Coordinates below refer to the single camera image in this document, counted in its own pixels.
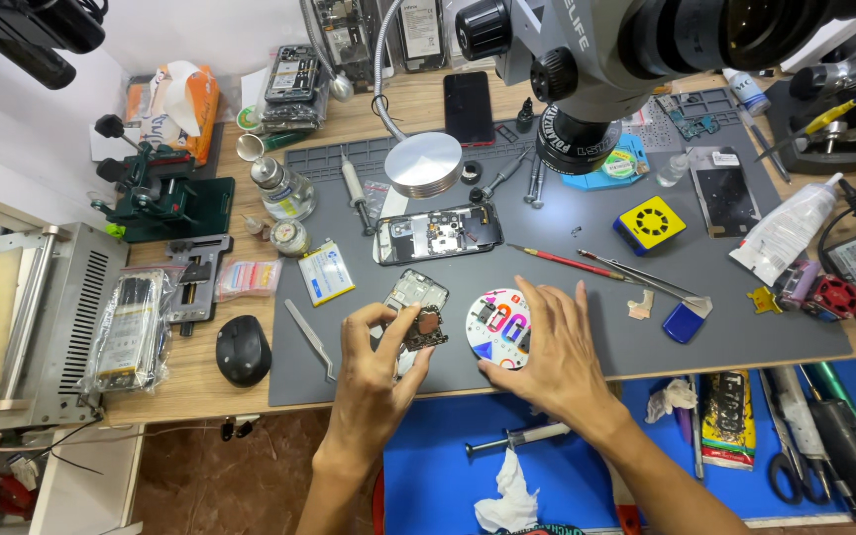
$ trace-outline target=white glue tube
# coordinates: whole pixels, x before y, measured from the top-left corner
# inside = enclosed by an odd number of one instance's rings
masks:
[[[811,238],[834,210],[836,173],[824,184],[808,184],[755,225],[729,256],[762,279],[767,286],[807,249]]]

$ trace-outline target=gray silicone repair mat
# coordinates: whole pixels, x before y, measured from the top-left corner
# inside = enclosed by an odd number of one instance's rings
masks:
[[[513,121],[504,123],[516,131]],[[466,149],[464,159],[481,162],[481,185],[485,185],[510,158],[530,147],[534,136],[535,128],[520,134],[515,143],[507,143],[498,135],[491,147]],[[349,144],[350,157],[361,180],[388,182],[381,171],[380,160],[394,144],[395,140],[389,138]],[[682,142],[683,148],[687,145],[735,148],[761,213],[766,214],[779,204],[771,178],[761,164],[753,163],[757,153],[741,124],[723,125],[715,134],[703,134],[688,144]],[[627,301],[642,301],[643,286],[615,282],[524,254],[506,245],[480,254],[381,267],[372,260],[372,238],[362,236],[359,218],[348,206],[348,192],[339,172],[339,146],[287,152],[286,163],[311,177],[316,185],[319,204],[315,212],[303,220],[312,234],[313,246],[318,247],[325,238],[334,240],[356,288],[313,309],[296,261],[285,260],[276,295],[270,405],[328,402],[332,401],[336,389],[336,383],[326,381],[321,359],[289,314],[284,300],[291,299],[303,313],[306,322],[321,338],[338,374],[340,322],[369,303],[381,303],[408,268],[424,273],[451,292],[441,310],[444,321],[441,329],[450,340],[435,348],[431,371],[422,384],[421,393],[490,385],[478,371],[477,358],[467,342],[465,321],[475,299],[491,289],[515,287],[516,274],[535,285],[557,286],[570,294],[578,280],[586,282],[596,352],[608,377],[668,375],[672,371],[706,368],[749,368],[759,363],[849,353],[848,338],[838,323],[819,322],[795,312],[755,314],[755,307],[746,293],[762,286],[762,282],[728,256],[736,246],[734,239],[713,240],[707,236],[691,175],[687,173],[684,180],[672,188],[662,188],[655,182],[656,171],[673,153],[650,152],[650,172],[626,188],[580,191],[563,186],[559,176],[548,170],[542,210],[534,210],[522,200],[531,174],[532,163],[528,156],[517,173],[494,191],[493,202],[507,243],[585,262],[586,259],[577,256],[577,249],[587,249],[710,296],[714,310],[687,345],[672,341],[662,330],[662,323],[678,303],[672,296],[656,290],[651,317],[636,320],[628,316]],[[470,189],[458,182],[433,199],[411,200],[407,213],[466,204]],[[688,227],[672,241],[646,256],[637,257],[612,230],[612,224],[618,215],[654,195],[661,196]],[[583,229],[574,237],[571,230],[577,226]]]

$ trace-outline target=computer mouse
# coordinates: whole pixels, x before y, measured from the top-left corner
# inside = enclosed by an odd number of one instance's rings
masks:
[[[259,383],[273,363],[267,335],[253,316],[237,316],[217,333],[217,368],[240,388]]]

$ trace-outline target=crumpled tissue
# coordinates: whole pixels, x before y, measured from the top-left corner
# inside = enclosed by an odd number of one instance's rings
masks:
[[[652,424],[663,417],[672,414],[672,408],[694,408],[699,403],[698,396],[689,389],[685,379],[673,379],[668,386],[649,396],[646,405],[646,423]]]
[[[537,524],[537,489],[532,495],[527,493],[527,481],[520,469],[517,454],[507,448],[504,453],[504,465],[497,473],[497,492],[502,498],[488,498],[475,504],[475,516],[478,524],[488,533],[498,529],[515,532],[532,528]]]

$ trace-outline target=syringe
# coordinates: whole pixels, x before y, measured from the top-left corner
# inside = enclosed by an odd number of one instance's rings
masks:
[[[482,451],[482,449],[490,449],[492,447],[498,447],[501,445],[506,445],[513,449],[517,448],[517,446],[521,444],[527,444],[529,442],[549,439],[557,435],[565,435],[570,432],[570,428],[568,428],[565,424],[556,423],[544,424],[542,426],[535,426],[533,428],[515,429],[513,431],[508,431],[505,429],[504,432],[507,433],[506,439],[496,440],[486,444],[478,445],[464,444],[464,450],[468,453],[468,457],[470,457],[476,451]]]

